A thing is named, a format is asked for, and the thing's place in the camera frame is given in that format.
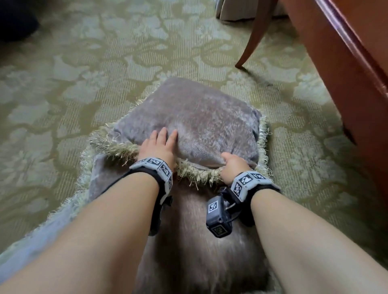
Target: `patterned carpet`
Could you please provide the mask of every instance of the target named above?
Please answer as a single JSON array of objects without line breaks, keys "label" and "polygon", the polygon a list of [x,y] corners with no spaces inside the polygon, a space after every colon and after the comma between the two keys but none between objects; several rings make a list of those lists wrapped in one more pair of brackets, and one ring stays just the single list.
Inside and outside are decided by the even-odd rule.
[{"label": "patterned carpet", "polygon": [[0,251],[73,195],[92,130],[182,76],[262,109],[269,165],[285,195],[386,261],[387,221],[373,184],[289,21],[272,23],[240,71],[233,65],[251,22],[217,21],[212,0],[35,5],[39,32],[0,49]]}]

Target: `forearm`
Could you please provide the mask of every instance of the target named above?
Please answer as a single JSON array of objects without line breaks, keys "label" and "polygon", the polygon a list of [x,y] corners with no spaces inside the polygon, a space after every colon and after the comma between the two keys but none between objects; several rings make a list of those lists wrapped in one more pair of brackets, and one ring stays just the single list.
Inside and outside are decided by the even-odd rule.
[{"label": "forearm", "polygon": [[90,203],[38,259],[4,283],[0,293],[45,294],[53,288],[57,293],[111,293],[124,259],[130,264],[126,280],[131,287],[158,191],[158,183],[145,173],[120,180]]},{"label": "forearm", "polygon": [[387,271],[332,225],[272,190],[251,202],[265,253],[287,293],[387,293]]}]

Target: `green floral carpet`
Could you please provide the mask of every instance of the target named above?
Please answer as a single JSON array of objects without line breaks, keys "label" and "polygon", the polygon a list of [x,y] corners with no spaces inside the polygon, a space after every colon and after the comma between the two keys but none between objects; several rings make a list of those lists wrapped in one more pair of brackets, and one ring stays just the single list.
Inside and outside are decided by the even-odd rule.
[{"label": "green floral carpet", "polygon": [[169,76],[252,103],[271,122],[274,180],[379,261],[386,219],[357,149],[288,20],[234,67],[251,22],[224,24],[212,0],[55,0],[42,27],[0,57],[0,251],[75,191],[89,133]]}]

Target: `wooden furniture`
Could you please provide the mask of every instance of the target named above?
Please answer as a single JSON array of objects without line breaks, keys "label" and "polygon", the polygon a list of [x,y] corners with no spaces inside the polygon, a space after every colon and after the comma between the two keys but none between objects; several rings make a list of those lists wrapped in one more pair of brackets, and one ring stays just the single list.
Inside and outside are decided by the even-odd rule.
[{"label": "wooden furniture", "polygon": [[[388,204],[388,2],[281,1]],[[276,3],[259,0],[236,67],[259,44]]]}]

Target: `curved wooden leg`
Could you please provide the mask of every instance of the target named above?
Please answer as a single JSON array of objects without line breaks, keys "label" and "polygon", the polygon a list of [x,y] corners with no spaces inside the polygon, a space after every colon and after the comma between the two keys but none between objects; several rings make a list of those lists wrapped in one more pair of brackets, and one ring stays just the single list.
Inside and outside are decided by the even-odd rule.
[{"label": "curved wooden leg", "polygon": [[274,14],[277,1],[278,0],[258,1],[256,17],[253,21],[253,29],[251,36],[249,38],[248,44],[245,47],[244,53],[240,57],[240,60],[237,61],[235,67],[241,68],[243,64],[248,60],[248,58],[252,55],[257,45],[259,45],[271,22],[271,18]]}]

